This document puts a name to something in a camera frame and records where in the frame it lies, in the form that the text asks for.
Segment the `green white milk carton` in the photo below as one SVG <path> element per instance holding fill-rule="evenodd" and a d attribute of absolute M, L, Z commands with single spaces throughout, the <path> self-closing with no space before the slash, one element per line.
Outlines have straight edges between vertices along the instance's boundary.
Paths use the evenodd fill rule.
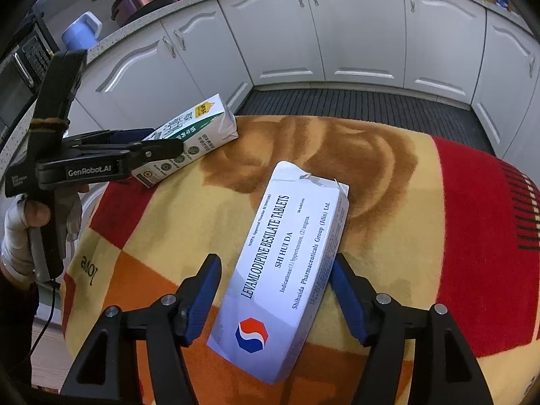
<path fill-rule="evenodd" d="M 153 187 L 184 166 L 238 138 L 234 114 L 216 93 L 160 126 L 145 141 L 179 139 L 183 152 L 158 158 L 138 167 L 132 176 Z"/>

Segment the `white levamlodipine medicine box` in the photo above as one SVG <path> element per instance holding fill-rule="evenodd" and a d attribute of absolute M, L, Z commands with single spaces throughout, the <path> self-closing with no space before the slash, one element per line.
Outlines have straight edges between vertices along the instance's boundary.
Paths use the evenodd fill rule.
<path fill-rule="evenodd" d="M 208 339 L 262 382 L 284 380 L 297 362 L 341 242 L 348 192 L 288 161 L 275 166 Z"/>

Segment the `black microwave oven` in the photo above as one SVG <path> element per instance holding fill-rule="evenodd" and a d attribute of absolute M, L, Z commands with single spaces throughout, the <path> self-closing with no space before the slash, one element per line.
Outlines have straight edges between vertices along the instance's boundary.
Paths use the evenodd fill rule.
<path fill-rule="evenodd" d="M 54 49 L 39 24 L 22 30 L 14 47 L 1 62 L 1 138 L 33 103 L 45 79 Z"/>

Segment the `blue electric kettle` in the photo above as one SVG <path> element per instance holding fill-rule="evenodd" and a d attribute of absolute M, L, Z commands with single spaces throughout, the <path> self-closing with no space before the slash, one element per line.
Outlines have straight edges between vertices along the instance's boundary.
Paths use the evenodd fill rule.
<path fill-rule="evenodd" d="M 102 21 L 87 11 L 64 30 L 61 40 L 68 50 L 91 49 L 98 44 L 102 29 Z"/>

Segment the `white base cabinets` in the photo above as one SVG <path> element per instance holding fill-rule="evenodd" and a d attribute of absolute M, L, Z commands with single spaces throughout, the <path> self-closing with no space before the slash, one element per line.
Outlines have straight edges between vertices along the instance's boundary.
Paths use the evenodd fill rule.
<path fill-rule="evenodd" d="M 472 109 L 496 156 L 539 174 L 539 45 L 483 0 L 183 0 L 92 47 L 72 134 L 157 127 L 255 88 L 376 90 Z"/>

